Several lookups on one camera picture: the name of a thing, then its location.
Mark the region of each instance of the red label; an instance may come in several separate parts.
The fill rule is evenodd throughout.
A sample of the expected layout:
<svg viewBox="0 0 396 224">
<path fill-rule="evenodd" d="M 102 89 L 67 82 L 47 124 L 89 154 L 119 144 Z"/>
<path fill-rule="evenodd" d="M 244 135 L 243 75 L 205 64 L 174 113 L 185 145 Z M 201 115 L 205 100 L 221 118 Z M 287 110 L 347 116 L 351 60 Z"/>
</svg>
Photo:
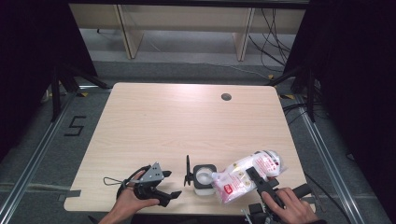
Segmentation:
<svg viewBox="0 0 396 224">
<path fill-rule="evenodd" d="M 233 189 L 231 188 L 230 185 L 225 185 L 224 190 L 226 193 L 231 194 L 233 192 Z"/>
</svg>

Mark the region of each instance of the gray floor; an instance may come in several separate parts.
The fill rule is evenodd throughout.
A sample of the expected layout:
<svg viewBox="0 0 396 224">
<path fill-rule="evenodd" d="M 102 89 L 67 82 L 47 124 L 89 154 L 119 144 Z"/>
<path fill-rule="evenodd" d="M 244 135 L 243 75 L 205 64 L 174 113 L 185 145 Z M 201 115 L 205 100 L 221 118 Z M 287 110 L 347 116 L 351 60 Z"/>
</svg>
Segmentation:
<svg viewBox="0 0 396 224">
<path fill-rule="evenodd" d="M 132 82 L 173 82 L 173 83 L 213 83 L 235 85 L 263 85 L 268 75 L 278 77 L 280 72 L 270 71 L 264 66 L 281 70 L 278 63 L 268 57 L 261 57 L 255 47 L 247 45 L 247 55 L 243 62 L 236 60 L 231 34 L 205 32 L 146 32 L 135 59 L 128 60 L 123 48 L 120 32 L 113 30 L 81 30 L 94 61 L 99 77 L 107 84 L 118 81 Z M 263 43 L 262 35 L 253 35 L 258 43 Z M 281 40 L 292 45 L 293 35 L 282 35 Z M 279 60 L 276 48 L 266 49 Z M 81 86 L 90 86 L 84 80 Z M 279 94 L 289 94 L 292 80 L 279 84 Z M 18 203 L 9 223 L 90 223 L 88 213 L 67 212 L 63 208 L 67 190 L 90 142 L 94 128 L 100 118 L 110 91 L 97 88 L 83 90 L 86 97 L 71 97 L 60 127 L 39 163 L 36 173 Z M 281 99 L 283 106 L 296 104 L 293 99 Z M 359 167 L 347 159 L 347 148 L 338 135 L 332 121 L 322 106 L 315 107 L 316 125 L 324 143 L 332 154 L 340 176 L 346 183 L 359 208 L 365 223 L 390 223 L 377 198 L 367 184 Z M 65 136 L 75 133 L 69 124 L 74 116 L 84 116 L 75 124 L 84 126 L 80 136 Z M 3 202 L 21 174 L 31 156 L 35 153 L 41 138 L 50 126 L 51 101 L 42 104 L 36 112 L 21 142 L 12 148 L 0 164 L 0 200 Z M 312 176 L 342 207 L 334 184 L 318 153 L 317 145 L 304 123 L 304 114 L 299 109 L 290 111 L 286 118 L 296 145 L 304 171 Z M 318 215 L 329 223 L 347 223 L 333 202 L 311 180 L 308 184 L 318 193 L 326 212 L 318 209 Z M 94 213 L 94 217 L 104 214 Z"/>
</svg>

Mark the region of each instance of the wooden table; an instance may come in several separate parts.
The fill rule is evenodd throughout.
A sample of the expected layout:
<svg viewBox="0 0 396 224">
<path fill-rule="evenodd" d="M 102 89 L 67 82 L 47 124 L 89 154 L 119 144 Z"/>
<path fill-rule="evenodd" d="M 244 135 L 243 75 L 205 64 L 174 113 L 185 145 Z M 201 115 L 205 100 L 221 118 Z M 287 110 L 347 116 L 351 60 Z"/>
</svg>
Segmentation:
<svg viewBox="0 0 396 224">
<path fill-rule="evenodd" d="M 223 93 L 232 99 L 225 101 Z M 183 187 L 186 155 L 191 169 L 212 163 L 222 170 L 258 150 L 274 150 L 288 167 L 280 187 L 306 182 L 276 90 L 264 86 L 118 83 L 114 86 L 71 190 L 68 211 L 107 212 L 116 201 L 117 186 L 105 176 L 123 180 L 157 161 L 172 171 L 158 187 L 182 190 L 167 207 L 145 208 L 147 214 L 242 215 L 261 201 L 256 190 L 227 205 L 216 196 L 198 196 Z"/>
</svg>

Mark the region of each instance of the human hand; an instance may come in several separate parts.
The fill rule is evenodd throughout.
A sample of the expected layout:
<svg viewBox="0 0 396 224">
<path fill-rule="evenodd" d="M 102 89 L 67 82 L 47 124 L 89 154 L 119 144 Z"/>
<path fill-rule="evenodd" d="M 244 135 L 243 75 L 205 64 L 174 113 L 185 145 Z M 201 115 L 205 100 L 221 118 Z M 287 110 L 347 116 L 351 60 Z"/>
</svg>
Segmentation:
<svg viewBox="0 0 396 224">
<path fill-rule="evenodd" d="M 298 199 L 292 189 L 279 189 L 276 194 L 285 204 L 284 208 L 279 207 L 279 205 L 265 191 L 262 193 L 262 199 L 265 204 L 267 204 L 267 206 L 282 219 L 282 221 L 286 223 L 300 224 L 318 220 L 317 215 L 314 213 L 309 203 Z"/>
<path fill-rule="evenodd" d="M 137 173 L 134 179 L 138 179 L 144 171 Z M 125 188 L 116 200 L 111 211 L 99 222 L 101 224 L 120 223 L 123 220 L 133 216 L 142 208 L 150 207 L 159 204 L 158 199 L 140 200 L 134 195 L 134 187 L 129 186 Z"/>
</svg>

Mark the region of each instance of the plastic bag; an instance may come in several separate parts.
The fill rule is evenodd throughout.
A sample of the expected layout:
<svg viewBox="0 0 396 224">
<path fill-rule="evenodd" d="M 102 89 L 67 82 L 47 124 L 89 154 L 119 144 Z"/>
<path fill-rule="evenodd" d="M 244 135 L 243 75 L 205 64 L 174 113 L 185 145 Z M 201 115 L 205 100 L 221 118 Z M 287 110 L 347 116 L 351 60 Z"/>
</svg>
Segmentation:
<svg viewBox="0 0 396 224">
<path fill-rule="evenodd" d="M 283 161 L 274 151 L 258 151 L 229 165 L 224 171 L 213 173 L 212 186 L 221 203 L 230 203 L 256 188 L 246 169 L 254 167 L 259 175 L 268 178 L 279 176 L 284 170 Z"/>
</svg>

